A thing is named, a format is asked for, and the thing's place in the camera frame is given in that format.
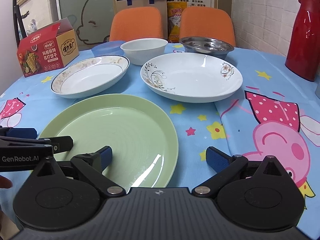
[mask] pink star print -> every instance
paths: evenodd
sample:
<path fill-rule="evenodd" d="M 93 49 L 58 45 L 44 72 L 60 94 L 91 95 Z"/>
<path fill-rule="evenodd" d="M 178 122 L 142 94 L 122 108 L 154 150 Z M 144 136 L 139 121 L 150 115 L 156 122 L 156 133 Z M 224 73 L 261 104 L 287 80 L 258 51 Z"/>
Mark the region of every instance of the pink star print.
<path fill-rule="evenodd" d="M 192 127 L 190 127 L 188 130 L 186 130 L 187 136 L 195 135 L 195 131 L 196 131 L 196 129 L 193 129 Z"/>

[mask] yellow snack bag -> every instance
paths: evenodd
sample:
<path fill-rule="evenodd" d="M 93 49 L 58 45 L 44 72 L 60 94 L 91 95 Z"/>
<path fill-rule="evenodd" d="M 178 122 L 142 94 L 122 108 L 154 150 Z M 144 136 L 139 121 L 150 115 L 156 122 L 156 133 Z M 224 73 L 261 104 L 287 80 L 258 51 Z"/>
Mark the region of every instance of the yellow snack bag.
<path fill-rule="evenodd" d="M 187 2 L 167 2 L 168 7 L 168 41 L 179 42 L 181 14 L 187 8 Z"/>

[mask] glass door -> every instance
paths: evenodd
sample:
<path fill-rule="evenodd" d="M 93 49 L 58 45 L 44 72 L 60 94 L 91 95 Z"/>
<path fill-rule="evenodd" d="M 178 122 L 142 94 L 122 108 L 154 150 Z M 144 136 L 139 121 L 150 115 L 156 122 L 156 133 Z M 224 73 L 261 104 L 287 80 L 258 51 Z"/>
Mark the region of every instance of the glass door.
<path fill-rule="evenodd" d="M 113 0 L 57 0 L 59 18 L 68 17 L 80 50 L 109 40 Z"/>

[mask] white brick wall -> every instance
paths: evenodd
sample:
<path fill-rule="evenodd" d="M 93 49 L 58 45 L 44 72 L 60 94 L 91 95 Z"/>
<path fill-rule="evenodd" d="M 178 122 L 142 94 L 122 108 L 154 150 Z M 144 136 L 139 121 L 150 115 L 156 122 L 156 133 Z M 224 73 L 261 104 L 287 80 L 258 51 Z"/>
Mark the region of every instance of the white brick wall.
<path fill-rule="evenodd" d="M 287 55 L 298 0 L 232 0 L 236 44 Z"/>

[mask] white plate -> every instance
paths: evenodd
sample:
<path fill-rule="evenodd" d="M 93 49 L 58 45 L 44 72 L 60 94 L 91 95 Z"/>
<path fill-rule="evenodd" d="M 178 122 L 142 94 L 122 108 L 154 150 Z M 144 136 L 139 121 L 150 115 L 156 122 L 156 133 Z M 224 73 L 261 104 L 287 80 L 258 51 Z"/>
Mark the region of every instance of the white plate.
<path fill-rule="evenodd" d="M 126 57 L 114 55 L 83 60 L 56 76 L 51 90 L 64 98 L 92 96 L 116 84 L 129 64 Z"/>
<path fill-rule="evenodd" d="M 146 62 L 142 80 L 157 94 L 187 103 L 225 99 L 242 85 L 242 75 L 225 60 L 198 53 L 171 53 Z"/>

